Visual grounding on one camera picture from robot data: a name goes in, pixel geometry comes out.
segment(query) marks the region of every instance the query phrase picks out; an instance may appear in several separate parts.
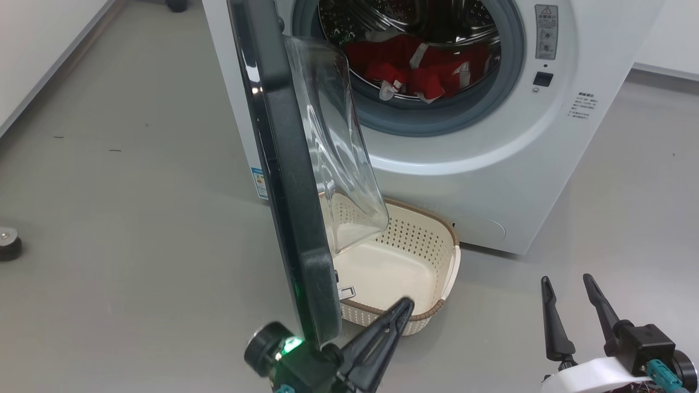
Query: blue connector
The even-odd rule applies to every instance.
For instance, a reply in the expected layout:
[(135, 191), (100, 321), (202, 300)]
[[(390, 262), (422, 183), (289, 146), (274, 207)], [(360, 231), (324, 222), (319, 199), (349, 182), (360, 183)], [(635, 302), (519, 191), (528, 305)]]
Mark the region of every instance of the blue connector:
[(687, 392), (682, 387), (682, 381), (660, 360), (653, 359), (646, 363), (646, 374), (667, 393)]

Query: red clothing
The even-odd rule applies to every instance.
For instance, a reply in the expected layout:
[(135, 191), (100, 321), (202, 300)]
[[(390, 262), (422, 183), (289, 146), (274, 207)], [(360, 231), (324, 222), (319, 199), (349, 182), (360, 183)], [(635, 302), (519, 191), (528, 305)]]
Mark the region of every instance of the red clothing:
[(428, 46), (417, 68), (411, 68), (410, 60), (422, 43), (420, 38), (402, 34), (384, 42), (348, 43), (345, 54), (349, 65), (364, 78), (391, 84), (397, 80), (406, 85), (408, 93), (422, 93), (429, 100), (449, 97), (464, 87), (459, 72), (464, 63), (470, 72), (466, 85), (483, 76), (489, 56), (485, 45), (469, 45), (458, 55)]

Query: white wall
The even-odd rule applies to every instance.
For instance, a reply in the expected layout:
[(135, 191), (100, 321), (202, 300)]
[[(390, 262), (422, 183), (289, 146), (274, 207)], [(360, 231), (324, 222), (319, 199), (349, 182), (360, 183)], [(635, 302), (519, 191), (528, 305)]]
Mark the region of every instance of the white wall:
[(633, 68), (699, 80), (699, 1), (667, 0)]
[(0, 10), (0, 136), (114, 0), (14, 0)]

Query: open washing machine door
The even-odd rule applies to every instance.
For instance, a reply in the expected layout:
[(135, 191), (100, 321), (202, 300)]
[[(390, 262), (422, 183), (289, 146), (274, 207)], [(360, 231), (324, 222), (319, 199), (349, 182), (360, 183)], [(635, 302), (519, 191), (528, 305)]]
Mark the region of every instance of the open washing machine door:
[(389, 215), (359, 131), (347, 61), (332, 45), (282, 36), (272, 1), (229, 0), (266, 196), (304, 338), (341, 332), (333, 257)]

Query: floor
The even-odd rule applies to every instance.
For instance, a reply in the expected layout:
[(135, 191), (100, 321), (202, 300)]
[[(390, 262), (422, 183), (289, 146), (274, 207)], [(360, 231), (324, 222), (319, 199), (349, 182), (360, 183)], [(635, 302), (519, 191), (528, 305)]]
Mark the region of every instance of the floor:
[[(603, 356), (582, 274), (699, 359), (699, 85), (634, 73), (526, 257), (466, 251), (381, 392), (537, 392), (539, 279), (579, 362)], [(201, 5), (131, 2), (0, 141), (0, 380), (29, 392), (265, 392), (257, 327), (296, 327)], [(356, 331), (347, 324), (347, 335)]]

